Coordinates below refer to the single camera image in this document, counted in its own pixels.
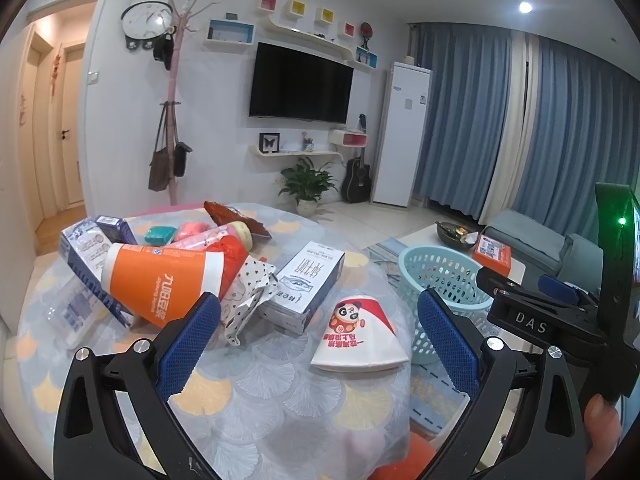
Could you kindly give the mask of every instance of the metal screw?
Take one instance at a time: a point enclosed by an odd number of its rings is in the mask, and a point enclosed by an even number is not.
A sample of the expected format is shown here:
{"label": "metal screw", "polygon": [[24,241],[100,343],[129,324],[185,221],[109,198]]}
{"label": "metal screw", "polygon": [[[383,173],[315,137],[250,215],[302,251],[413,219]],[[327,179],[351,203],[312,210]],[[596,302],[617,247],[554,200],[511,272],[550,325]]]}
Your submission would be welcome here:
{"label": "metal screw", "polygon": [[550,346],[546,351],[549,352],[549,355],[553,359],[559,359],[562,357],[562,350],[559,349],[557,346]]}
{"label": "metal screw", "polygon": [[504,341],[499,337],[490,337],[486,340],[486,345],[491,350],[502,350],[504,348]]}
{"label": "metal screw", "polygon": [[84,361],[88,357],[89,357],[88,348],[81,348],[76,352],[76,359],[78,359],[78,361]]}
{"label": "metal screw", "polygon": [[138,354],[143,354],[144,352],[149,350],[150,346],[151,343],[149,342],[149,339],[138,339],[135,343],[133,343],[133,351]]}

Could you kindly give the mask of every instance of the hand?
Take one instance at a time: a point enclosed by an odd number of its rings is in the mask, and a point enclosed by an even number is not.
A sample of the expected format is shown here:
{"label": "hand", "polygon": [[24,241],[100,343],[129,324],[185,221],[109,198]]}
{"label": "hand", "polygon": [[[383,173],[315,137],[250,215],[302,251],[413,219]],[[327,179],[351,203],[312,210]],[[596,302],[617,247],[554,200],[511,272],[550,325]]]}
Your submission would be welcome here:
{"label": "hand", "polygon": [[586,468],[586,480],[590,480],[616,450],[622,426],[616,409],[597,394],[584,410],[584,427],[592,442]]}

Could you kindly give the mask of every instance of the orange paper cup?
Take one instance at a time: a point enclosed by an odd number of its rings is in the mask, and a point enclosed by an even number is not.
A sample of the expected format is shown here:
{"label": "orange paper cup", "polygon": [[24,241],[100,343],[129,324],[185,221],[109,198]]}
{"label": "orange paper cup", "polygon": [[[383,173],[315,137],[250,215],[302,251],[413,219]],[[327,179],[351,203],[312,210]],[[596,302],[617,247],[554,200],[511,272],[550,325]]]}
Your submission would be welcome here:
{"label": "orange paper cup", "polygon": [[101,283],[133,313],[163,327],[184,317],[203,292],[219,296],[224,266],[224,252],[113,244]]}

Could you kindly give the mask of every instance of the pink bottle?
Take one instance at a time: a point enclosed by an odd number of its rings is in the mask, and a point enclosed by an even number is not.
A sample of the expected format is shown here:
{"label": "pink bottle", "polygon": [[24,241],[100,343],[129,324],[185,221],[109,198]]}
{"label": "pink bottle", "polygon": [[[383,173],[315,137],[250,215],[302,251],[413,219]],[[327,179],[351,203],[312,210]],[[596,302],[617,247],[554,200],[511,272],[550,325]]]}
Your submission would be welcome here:
{"label": "pink bottle", "polygon": [[189,238],[184,238],[178,242],[169,244],[167,247],[187,249],[190,251],[204,251],[204,249],[220,240],[223,236],[229,235],[238,238],[247,251],[250,251],[254,245],[249,228],[244,222],[238,221],[215,227],[203,233],[197,233]]}

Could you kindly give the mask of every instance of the framed butterfly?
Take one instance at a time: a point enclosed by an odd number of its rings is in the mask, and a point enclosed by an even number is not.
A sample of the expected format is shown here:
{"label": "framed butterfly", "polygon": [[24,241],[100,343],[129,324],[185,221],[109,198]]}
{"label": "framed butterfly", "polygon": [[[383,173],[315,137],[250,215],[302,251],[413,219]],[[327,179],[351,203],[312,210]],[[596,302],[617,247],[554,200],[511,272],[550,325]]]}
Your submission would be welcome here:
{"label": "framed butterfly", "polygon": [[280,134],[260,134],[258,149],[262,153],[278,153],[280,151]]}

